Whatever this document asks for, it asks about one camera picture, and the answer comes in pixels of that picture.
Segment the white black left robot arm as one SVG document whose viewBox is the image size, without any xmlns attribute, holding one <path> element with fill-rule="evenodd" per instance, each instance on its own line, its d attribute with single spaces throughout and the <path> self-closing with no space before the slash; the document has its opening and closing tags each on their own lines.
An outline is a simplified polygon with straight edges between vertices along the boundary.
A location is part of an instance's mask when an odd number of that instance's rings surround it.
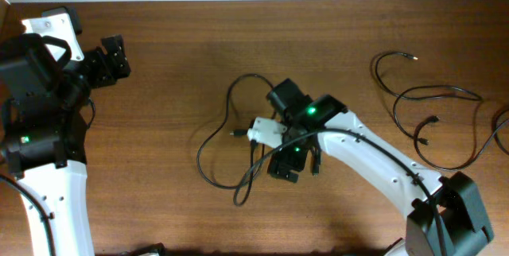
<svg viewBox="0 0 509 256">
<path fill-rule="evenodd" d="M 130 75 L 123 38 L 71 59 L 69 43 L 37 33 L 1 45 L 1 81 L 10 97 L 2 104 L 7 163 L 2 181 L 24 204 L 35 255 L 92 255 L 87 215 L 87 157 L 91 124 L 80 113 L 93 102 L 91 90 Z"/>
</svg>

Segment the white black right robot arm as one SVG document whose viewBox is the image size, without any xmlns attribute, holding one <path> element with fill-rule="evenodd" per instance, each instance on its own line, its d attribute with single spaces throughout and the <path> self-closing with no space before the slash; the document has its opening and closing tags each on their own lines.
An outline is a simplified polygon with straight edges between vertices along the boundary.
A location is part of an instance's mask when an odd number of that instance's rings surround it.
<svg viewBox="0 0 509 256">
<path fill-rule="evenodd" d="M 476 183 L 428 169 L 370 131 L 343 103 L 313 100 L 290 79 L 268 94 L 282 118 L 278 155 L 306 146 L 342 161 L 380 191 L 406 220 L 406 235 L 388 255 L 477 255 L 494 238 Z"/>
</svg>

